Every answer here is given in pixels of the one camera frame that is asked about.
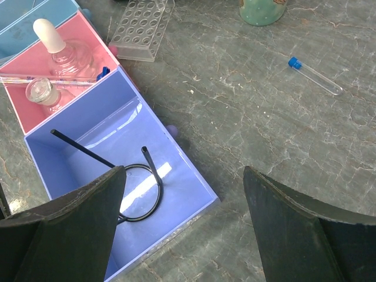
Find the blue base graduated cylinder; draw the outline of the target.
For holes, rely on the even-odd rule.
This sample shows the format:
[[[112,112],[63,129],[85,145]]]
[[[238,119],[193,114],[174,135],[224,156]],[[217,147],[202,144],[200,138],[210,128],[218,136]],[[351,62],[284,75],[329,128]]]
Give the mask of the blue base graduated cylinder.
[[[110,73],[110,69],[106,66],[102,68],[100,74],[94,78],[87,77],[75,77],[75,78],[60,78],[57,76],[43,76],[43,75],[22,75],[22,74],[10,74],[1,73],[1,83],[4,85],[27,85],[34,79],[46,78],[51,84],[60,87],[78,87],[78,88],[88,88],[102,79],[104,76]]]

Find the glass alcohol lamp white cap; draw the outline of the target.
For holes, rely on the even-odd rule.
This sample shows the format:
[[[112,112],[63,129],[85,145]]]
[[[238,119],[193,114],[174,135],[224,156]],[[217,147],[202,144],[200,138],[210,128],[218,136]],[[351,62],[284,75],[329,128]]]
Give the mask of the glass alcohol lamp white cap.
[[[51,75],[60,78],[96,76],[98,64],[84,41],[79,39],[64,41],[52,23],[43,18],[34,21],[33,31],[50,54]]]

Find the blue capped test tube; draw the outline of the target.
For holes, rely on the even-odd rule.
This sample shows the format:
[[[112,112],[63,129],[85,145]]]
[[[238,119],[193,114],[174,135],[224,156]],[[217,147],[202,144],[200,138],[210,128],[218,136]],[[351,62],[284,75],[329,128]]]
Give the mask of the blue capped test tube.
[[[305,78],[322,87],[332,95],[339,96],[343,93],[343,88],[341,86],[325,77],[321,73],[317,72],[316,70],[312,69],[311,67],[303,64],[296,57],[291,57],[288,61],[288,65],[289,67],[303,75]]]

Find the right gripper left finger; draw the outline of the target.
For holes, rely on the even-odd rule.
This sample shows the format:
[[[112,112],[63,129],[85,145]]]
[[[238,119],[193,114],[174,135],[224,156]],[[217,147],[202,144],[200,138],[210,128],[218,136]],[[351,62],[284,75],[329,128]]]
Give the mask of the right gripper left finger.
[[[1,219],[1,281],[104,281],[123,166],[57,199]]]

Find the small glass beaker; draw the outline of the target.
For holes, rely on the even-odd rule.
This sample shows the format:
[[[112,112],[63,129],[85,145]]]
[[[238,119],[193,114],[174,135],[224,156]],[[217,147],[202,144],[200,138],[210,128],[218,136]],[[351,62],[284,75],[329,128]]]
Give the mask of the small glass beaker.
[[[50,116],[72,101],[75,96],[66,89],[57,89],[47,78],[35,78],[28,83],[26,98],[42,107],[45,115]]]

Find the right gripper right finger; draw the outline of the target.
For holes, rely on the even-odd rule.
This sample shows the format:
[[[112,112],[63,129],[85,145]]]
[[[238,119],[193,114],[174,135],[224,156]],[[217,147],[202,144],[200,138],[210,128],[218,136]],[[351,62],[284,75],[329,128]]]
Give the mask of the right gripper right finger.
[[[267,281],[375,281],[375,217],[300,193],[247,166],[244,192]]]

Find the black wire ring stand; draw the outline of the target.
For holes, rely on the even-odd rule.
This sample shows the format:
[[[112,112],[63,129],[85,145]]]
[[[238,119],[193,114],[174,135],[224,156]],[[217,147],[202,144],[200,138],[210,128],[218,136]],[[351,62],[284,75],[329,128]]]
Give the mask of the black wire ring stand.
[[[110,161],[102,158],[101,156],[97,155],[93,151],[82,146],[81,144],[69,138],[67,135],[64,135],[62,132],[58,131],[57,129],[52,129],[51,134],[59,138],[63,142],[67,143],[68,145],[74,147],[76,150],[84,153],[85,155],[91,157],[92,159],[95,159],[101,164],[111,169],[115,167],[115,165],[111,163]],[[160,207],[160,204],[162,202],[163,192],[164,192],[164,184],[163,184],[162,178],[160,177],[157,171],[157,168],[154,164],[152,156],[149,153],[148,148],[146,146],[142,146],[141,152],[147,164],[141,164],[141,163],[129,164],[125,166],[124,169],[125,169],[125,172],[127,173],[133,172],[134,170],[138,170],[140,172],[142,171],[145,179],[142,182],[139,182],[138,185],[131,190],[131,192],[126,194],[126,197],[124,198],[124,202],[120,206],[120,212],[119,212],[118,219],[117,219],[117,225],[120,225],[121,223],[124,223],[124,222],[137,223],[137,222],[146,220],[147,218],[155,214],[155,212]],[[153,202],[153,205],[150,206],[150,209],[146,213],[140,216],[136,216],[136,217],[129,217],[122,213],[122,210],[128,209],[136,199],[141,198],[142,195],[147,193],[153,187],[156,188],[155,200]]]

